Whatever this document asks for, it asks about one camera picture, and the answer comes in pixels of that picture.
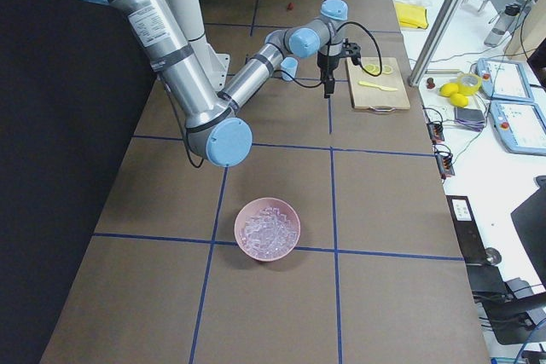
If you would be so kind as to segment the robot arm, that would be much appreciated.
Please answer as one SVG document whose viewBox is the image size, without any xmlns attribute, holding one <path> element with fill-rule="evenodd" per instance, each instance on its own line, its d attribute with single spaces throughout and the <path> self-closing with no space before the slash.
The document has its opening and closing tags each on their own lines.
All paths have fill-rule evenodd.
<svg viewBox="0 0 546 364">
<path fill-rule="evenodd" d="M 262 48 L 230 80 L 229 56 L 207 42 L 199 0 L 83 0 L 111 6 L 127 18 L 151 68 L 182 108 L 179 128 L 188 153 L 219 167 L 238 165 L 251 150 L 253 133 L 236 114 L 290 55 L 320 57 L 326 92 L 345 52 L 348 6 L 326 0 L 310 22 L 270 33 Z"/>
</svg>

